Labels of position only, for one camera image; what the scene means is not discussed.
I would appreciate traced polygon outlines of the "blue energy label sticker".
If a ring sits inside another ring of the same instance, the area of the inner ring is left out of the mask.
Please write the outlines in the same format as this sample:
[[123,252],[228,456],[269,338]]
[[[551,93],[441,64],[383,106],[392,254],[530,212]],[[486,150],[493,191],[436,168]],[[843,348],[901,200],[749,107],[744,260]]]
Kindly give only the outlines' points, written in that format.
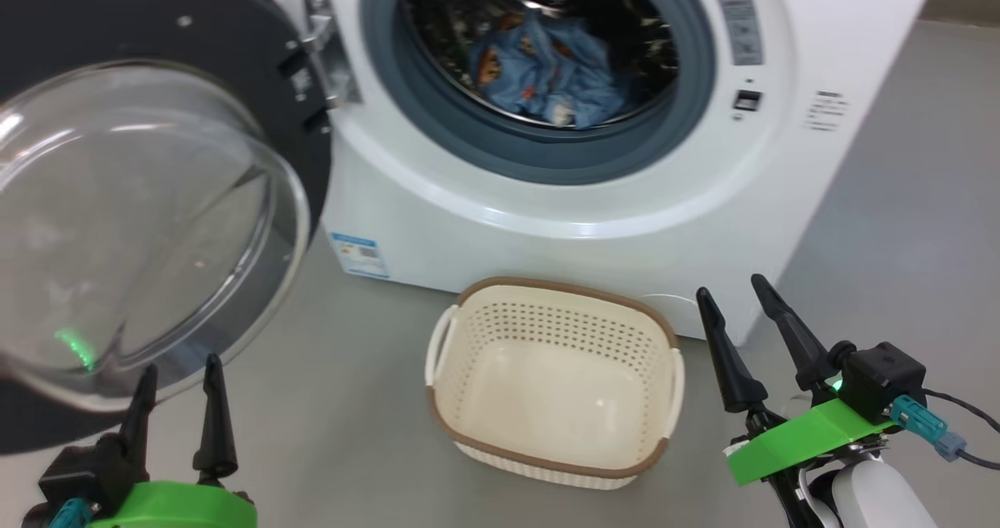
[[354,276],[389,280],[391,275],[379,244],[364,237],[330,233],[341,269]]

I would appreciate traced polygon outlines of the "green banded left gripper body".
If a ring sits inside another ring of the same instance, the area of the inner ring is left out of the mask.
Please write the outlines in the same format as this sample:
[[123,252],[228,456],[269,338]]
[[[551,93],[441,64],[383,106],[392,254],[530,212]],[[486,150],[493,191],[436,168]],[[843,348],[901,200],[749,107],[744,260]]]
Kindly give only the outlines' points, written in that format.
[[258,528],[258,511],[223,487],[158,480],[135,485],[115,515],[87,528]]

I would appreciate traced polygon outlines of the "white washing machine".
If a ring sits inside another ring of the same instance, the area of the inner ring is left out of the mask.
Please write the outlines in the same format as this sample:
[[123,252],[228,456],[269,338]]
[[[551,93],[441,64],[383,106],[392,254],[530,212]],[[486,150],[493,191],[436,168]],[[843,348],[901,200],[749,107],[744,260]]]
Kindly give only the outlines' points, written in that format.
[[[302,12],[278,0],[287,12]],[[507,178],[423,135],[383,87],[360,0],[333,0],[360,101],[332,112],[326,232],[379,244],[389,280],[461,292],[528,276],[643,301],[701,338],[695,291],[714,294],[733,339],[761,308],[828,193],[926,0],[754,0],[764,65],[735,66],[718,0],[702,0],[716,80],[702,119],[664,159],[594,185]],[[737,90],[763,93],[758,112]],[[806,129],[815,91],[850,103],[835,132]]]

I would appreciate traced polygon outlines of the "blue bear print garment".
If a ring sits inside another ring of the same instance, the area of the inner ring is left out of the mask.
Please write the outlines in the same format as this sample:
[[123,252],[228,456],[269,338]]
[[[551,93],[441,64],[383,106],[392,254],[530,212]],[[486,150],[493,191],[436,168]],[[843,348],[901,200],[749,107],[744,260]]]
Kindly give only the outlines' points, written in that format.
[[635,75],[616,69],[586,20],[538,9],[507,13],[470,47],[473,87],[491,105],[550,123],[553,103],[571,104],[576,130],[592,129],[634,104]]

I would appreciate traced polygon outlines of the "cream perforated laundry basket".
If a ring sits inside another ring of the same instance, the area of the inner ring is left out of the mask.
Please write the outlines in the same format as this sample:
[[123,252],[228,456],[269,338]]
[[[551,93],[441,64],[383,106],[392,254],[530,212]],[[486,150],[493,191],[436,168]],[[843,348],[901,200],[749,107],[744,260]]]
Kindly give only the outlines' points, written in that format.
[[611,491],[652,468],[684,400],[677,336],[620,294],[494,276],[430,336],[424,383],[455,446],[531,479]]

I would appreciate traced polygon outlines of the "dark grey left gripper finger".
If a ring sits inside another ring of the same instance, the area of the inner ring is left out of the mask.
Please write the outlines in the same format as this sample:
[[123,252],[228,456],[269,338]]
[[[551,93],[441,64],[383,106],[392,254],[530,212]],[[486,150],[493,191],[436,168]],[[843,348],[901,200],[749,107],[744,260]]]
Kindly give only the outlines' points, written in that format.
[[198,472],[200,483],[219,483],[238,471],[238,456],[223,364],[217,355],[207,357],[202,389],[206,396],[205,415],[192,467]]
[[121,455],[128,464],[129,471],[135,476],[148,475],[146,469],[148,419],[156,406],[157,384],[156,365],[147,365],[140,375],[118,433]]

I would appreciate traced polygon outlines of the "grey rubber door seal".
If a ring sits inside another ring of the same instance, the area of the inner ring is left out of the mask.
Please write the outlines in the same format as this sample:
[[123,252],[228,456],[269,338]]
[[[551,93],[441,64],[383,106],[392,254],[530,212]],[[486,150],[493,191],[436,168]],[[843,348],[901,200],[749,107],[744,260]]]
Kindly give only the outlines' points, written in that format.
[[672,153],[702,119],[716,80],[716,44],[702,0],[652,0],[672,23],[680,73],[670,98],[628,121],[547,130],[489,114],[445,83],[419,50],[398,0],[360,0],[362,34],[383,87],[410,123],[472,165],[543,185],[594,185]]

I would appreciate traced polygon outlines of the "black glass washing machine door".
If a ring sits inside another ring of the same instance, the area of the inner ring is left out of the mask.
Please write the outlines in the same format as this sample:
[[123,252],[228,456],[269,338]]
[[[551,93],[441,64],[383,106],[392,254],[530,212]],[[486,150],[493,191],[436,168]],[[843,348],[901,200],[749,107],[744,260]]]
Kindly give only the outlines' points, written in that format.
[[333,126],[276,0],[0,0],[0,456],[229,362],[319,226]]

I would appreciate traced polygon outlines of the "chrome door hinge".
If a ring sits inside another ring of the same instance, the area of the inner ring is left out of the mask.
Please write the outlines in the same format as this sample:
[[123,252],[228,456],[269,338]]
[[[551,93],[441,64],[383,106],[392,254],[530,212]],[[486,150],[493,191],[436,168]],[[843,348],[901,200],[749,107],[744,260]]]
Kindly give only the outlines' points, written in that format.
[[358,103],[360,93],[333,0],[302,0],[302,5],[306,27],[302,43],[316,70],[326,108]]

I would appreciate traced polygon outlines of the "printed text label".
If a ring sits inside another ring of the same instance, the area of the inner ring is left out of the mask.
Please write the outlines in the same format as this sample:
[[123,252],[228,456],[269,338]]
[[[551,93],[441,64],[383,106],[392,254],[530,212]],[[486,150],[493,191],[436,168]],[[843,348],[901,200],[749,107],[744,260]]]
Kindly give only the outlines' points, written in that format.
[[806,129],[835,132],[845,122],[850,103],[836,91],[815,91],[804,119]]

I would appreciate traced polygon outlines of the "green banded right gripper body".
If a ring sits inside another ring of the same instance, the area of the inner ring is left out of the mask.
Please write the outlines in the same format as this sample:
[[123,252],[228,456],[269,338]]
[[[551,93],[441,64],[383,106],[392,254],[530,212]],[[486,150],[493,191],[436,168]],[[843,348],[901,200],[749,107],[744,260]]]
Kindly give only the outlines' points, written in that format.
[[743,486],[894,427],[885,417],[871,423],[835,398],[754,435],[727,456],[727,464]]

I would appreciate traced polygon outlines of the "stainless steel drum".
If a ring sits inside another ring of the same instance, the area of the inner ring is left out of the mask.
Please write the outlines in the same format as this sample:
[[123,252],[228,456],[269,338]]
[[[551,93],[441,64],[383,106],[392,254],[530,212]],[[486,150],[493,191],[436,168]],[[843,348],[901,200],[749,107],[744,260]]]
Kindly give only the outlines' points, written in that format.
[[474,89],[468,67],[471,45],[507,13],[538,9],[549,18],[586,20],[590,33],[608,45],[612,66],[635,75],[634,104],[592,129],[625,121],[656,104],[671,93],[680,73],[671,23],[650,0],[400,0],[400,7],[418,47],[448,84],[486,111],[530,126],[576,130],[491,105]]

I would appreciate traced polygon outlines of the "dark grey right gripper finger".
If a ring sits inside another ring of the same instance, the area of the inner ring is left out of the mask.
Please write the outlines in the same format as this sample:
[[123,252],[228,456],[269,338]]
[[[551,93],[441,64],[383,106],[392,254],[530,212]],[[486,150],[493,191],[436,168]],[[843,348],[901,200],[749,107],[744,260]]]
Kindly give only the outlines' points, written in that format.
[[828,380],[834,368],[828,361],[828,350],[761,274],[751,276],[751,284],[765,315],[775,322],[795,365],[795,381],[801,391],[831,393]]
[[724,410],[734,414],[763,412],[768,393],[738,354],[710,289],[700,287],[695,299]]

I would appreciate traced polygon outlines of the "grey warning label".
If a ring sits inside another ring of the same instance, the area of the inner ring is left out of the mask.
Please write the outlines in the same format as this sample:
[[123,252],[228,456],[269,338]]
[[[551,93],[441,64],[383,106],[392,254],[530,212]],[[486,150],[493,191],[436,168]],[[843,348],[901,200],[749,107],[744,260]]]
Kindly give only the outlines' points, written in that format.
[[735,66],[764,65],[763,39],[754,0],[718,0]]

